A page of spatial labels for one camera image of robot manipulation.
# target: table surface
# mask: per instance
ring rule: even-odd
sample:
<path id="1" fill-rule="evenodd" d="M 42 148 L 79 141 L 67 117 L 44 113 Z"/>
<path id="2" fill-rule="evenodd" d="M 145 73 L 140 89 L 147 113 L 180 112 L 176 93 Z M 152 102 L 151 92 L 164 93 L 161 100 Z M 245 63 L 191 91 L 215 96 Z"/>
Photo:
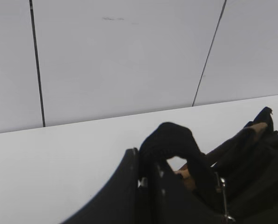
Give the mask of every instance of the table surface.
<path id="1" fill-rule="evenodd" d="M 208 153 L 265 107 L 278 130 L 278 96 L 0 134 L 0 224 L 57 224 L 111 177 L 126 149 L 165 121 L 190 128 Z M 178 169 L 184 160 L 173 158 Z"/>

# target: scuff mark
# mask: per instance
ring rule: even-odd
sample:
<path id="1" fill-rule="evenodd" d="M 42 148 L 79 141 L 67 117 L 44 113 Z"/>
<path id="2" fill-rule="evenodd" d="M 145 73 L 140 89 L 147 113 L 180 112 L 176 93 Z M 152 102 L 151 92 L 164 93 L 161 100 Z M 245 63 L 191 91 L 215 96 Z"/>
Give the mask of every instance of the scuff mark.
<path id="1" fill-rule="evenodd" d="M 110 18 L 110 17 L 103 17 L 103 20 L 115 20 L 114 18 Z"/>
<path id="2" fill-rule="evenodd" d="M 108 21 L 114 21 L 114 20 L 123 21 L 123 20 L 125 20 L 125 19 L 122 18 L 122 17 L 113 18 L 113 17 L 106 16 L 106 17 L 103 17 L 103 20 L 108 20 Z"/>

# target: panel seam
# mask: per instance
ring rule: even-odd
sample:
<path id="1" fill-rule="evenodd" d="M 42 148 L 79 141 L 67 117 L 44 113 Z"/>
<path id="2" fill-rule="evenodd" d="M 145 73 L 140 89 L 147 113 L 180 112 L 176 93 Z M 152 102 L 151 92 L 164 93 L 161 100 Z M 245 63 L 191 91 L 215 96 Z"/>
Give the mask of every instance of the panel seam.
<path id="1" fill-rule="evenodd" d="M 219 17 L 217 26 L 216 26 L 216 28 L 215 28 L 215 32 L 214 32 L 214 36 L 213 36 L 213 39 L 212 39 L 212 43 L 210 44 L 210 47 L 209 47 L 209 50 L 208 50 L 208 55 L 207 55 L 207 57 L 206 57 L 206 60 L 205 60 L 204 66 L 203 66 L 203 70 L 202 70 L 202 73 L 201 73 L 201 76 L 200 76 L 200 79 L 199 79 L 199 83 L 198 83 L 198 86 L 197 86 L 197 90 L 196 90 L 196 94 L 195 94 L 195 97 L 194 97 L 192 106 L 194 106 L 195 101 L 196 101 L 196 97 L 197 97 L 197 94 L 198 94 L 198 91 L 199 91 L 199 87 L 200 87 L 200 84 L 201 84 L 201 80 L 202 80 L 202 77 L 203 77 L 203 74 L 204 74 L 206 65 L 207 65 L 207 63 L 208 63 L 209 54 L 210 54 L 210 52 L 211 52 L 211 50 L 212 50 L 212 47 L 213 47 L 213 43 L 214 43 L 214 40 L 215 40 L 215 35 L 216 35 L 217 30 L 218 30 L 218 28 L 219 28 L 219 24 L 220 24 L 221 18 L 222 18 L 223 13 L 224 13 L 224 9 L 225 9 L 225 6 L 226 6 L 226 2 L 227 2 L 227 0 L 224 1 L 223 6 L 222 6 L 222 10 L 221 10 L 221 13 L 220 13 L 220 17 Z"/>
<path id="2" fill-rule="evenodd" d="M 35 47 L 35 61 L 36 61 L 36 71 L 37 71 L 37 82 L 38 82 L 38 89 L 40 93 L 40 102 L 41 102 L 41 111 L 42 111 L 42 126 L 46 126 L 45 121 L 45 113 L 44 113 L 44 104 L 42 99 L 42 82 L 41 82 L 41 73 L 40 73 L 40 63 L 38 59 L 38 50 L 37 50 L 37 42 L 36 42 L 36 35 L 35 35 L 35 18 L 33 13 L 33 3 L 32 0 L 29 0 L 30 6 L 30 15 L 31 15 L 31 25 L 32 25 L 32 34 L 33 34 L 33 42 Z"/>

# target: black bag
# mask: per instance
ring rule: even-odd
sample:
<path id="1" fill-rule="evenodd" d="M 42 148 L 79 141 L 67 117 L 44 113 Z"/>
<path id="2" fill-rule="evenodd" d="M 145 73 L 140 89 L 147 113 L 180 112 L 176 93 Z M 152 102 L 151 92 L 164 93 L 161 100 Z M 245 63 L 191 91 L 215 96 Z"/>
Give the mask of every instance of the black bag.
<path id="1" fill-rule="evenodd" d="M 189 129 L 161 124 L 64 224 L 278 223 L 278 132 L 270 113 L 264 108 L 207 155 Z M 168 165 L 174 156 L 187 160 L 193 191 Z"/>

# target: metal buckle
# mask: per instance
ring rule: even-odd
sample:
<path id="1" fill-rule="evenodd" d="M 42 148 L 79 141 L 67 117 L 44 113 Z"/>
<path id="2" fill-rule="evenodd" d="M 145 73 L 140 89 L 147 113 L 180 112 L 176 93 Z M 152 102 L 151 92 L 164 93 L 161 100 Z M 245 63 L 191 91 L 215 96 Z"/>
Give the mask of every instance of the metal buckle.
<path id="1" fill-rule="evenodd" d="M 218 173 L 215 172 L 217 176 L 217 188 L 216 191 L 218 193 L 222 193 L 223 196 L 223 206 L 224 206 L 224 215 L 222 215 L 222 223 L 223 224 L 234 224 L 236 220 L 229 215 L 228 208 L 227 208 L 227 197 L 226 197 L 226 181 L 224 178 L 219 177 Z"/>

